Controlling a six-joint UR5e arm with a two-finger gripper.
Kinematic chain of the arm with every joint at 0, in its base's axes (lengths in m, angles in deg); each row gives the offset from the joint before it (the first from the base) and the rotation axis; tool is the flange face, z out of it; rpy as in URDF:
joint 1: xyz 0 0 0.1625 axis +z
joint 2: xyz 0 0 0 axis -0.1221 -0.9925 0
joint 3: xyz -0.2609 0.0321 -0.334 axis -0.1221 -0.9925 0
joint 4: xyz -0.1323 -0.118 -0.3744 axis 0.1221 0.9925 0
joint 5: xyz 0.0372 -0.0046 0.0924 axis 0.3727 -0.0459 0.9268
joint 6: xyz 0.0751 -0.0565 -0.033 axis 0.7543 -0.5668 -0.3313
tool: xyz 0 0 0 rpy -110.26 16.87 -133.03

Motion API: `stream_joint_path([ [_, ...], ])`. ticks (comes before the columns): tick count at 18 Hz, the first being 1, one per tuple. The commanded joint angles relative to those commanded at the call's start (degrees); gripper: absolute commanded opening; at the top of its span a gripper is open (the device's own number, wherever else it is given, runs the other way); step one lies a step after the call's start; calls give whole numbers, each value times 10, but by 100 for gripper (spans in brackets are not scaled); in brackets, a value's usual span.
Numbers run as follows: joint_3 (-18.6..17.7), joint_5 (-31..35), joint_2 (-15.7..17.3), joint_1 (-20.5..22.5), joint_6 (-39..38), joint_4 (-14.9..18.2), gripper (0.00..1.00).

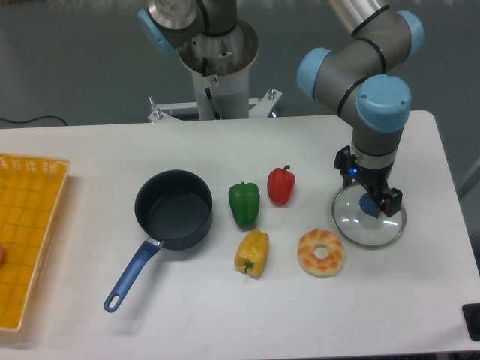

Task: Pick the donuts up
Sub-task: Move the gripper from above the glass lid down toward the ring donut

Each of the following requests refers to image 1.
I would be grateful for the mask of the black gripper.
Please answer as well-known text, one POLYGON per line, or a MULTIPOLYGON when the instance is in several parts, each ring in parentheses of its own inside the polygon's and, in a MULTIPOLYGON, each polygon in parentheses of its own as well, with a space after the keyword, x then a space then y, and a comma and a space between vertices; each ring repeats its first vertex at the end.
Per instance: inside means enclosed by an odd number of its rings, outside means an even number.
POLYGON ((368 169, 354 163, 343 171, 343 187, 347 188, 353 182, 358 182, 369 194, 369 215, 378 218, 382 211, 377 203, 384 201, 383 213, 391 218, 402 206, 403 193, 397 188, 388 187, 388 178, 393 164, 380 169, 368 169))

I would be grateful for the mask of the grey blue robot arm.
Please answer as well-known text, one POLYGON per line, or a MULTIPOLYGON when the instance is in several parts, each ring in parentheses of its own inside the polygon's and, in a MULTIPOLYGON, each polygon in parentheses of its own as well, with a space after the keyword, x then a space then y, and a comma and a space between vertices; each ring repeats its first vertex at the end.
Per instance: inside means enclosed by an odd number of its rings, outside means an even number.
MULTIPOLYGON (((333 1, 352 43, 340 52, 311 50, 296 81, 352 127, 352 143, 340 150, 334 167, 343 185, 365 190, 361 209, 391 217, 401 210, 402 193, 388 185, 401 135, 410 115, 409 86, 389 70, 422 46, 424 29, 407 11, 384 1, 333 1)), ((199 117, 244 119, 249 113, 249 68, 259 52, 253 28, 237 14, 235 1, 148 1, 137 14, 154 48, 178 53, 190 71, 199 117)))

